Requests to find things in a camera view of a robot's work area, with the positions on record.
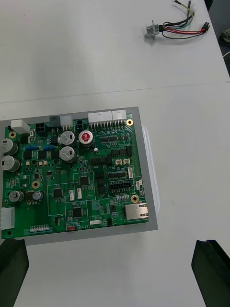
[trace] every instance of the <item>white cable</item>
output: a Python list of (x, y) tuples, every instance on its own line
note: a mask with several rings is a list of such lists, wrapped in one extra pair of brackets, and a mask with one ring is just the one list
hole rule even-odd
[(225, 58), (228, 54), (230, 54), (230, 51), (227, 52), (227, 53), (225, 53), (225, 54), (223, 55), (223, 58)]

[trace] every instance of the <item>gold mounting hole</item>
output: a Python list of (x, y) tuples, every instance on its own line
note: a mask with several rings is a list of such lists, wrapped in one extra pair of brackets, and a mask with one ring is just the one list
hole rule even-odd
[(132, 126), (133, 125), (133, 120), (132, 119), (127, 119), (126, 124), (128, 126)]

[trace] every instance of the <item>silver capacitor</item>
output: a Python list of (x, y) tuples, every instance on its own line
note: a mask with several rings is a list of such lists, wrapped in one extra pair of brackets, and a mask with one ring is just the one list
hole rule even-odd
[(60, 158), (66, 163), (72, 163), (76, 160), (74, 149), (70, 146), (65, 146), (60, 150)]
[(75, 135), (72, 131), (65, 131), (60, 136), (60, 141), (63, 145), (74, 145), (75, 144)]
[(18, 150), (18, 145), (10, 139), (0, 141), (0, 151), (5, 154), (15, 154)]
[(1, 160), (1, 167), (4, 171), (16, 172), (20, 167), (20, 162), (11, 155), (6, 155)]
[(43, 192), (40, 192), (40, 191), (35, 191), (33, 194), (32, 194), (32, 197), (33, 197), (33, 200), (35, 201), (40, 201), (42, 200), (43, 198)]
[(9, 200), (12, 202), (22, 201), (24, 194), (21, 191), (11, 191), (9, 194)]
[(93, 145), (93, 135), (92, 132), (88, 130), (82, 131), (78, 136), (79, 142), (83, 147), (90, 147)]

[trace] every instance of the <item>white desk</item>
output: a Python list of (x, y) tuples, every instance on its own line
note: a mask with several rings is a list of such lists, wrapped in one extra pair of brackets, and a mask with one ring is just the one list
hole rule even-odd
[(191, 260), (197, 239), (216, 239), (230, 255), (229, 92), (225, 83), (20, 104), (19, 117), (139, 106), (161, 209), (158, 231), (29, 246), (15, 307), (205, 307)]
[[(210, 19), (193, 2), (196, 30)], [(184, 18), (171, 0), (2, 0), (0, 103), (228, 82), (212, 27), (189, 41), (144, 39), (152, 19)]]

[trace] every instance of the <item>resistor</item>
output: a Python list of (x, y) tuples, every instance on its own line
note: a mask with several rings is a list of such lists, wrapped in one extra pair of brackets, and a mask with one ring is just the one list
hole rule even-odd
[(46, 145), (46, 146), (43, 146), (42, 149), (43, 150), (54, 150), (55, 149), (55, 145)]
[(39, 147), (37, 145), (26, 145), (25, 150), (37, 150)]

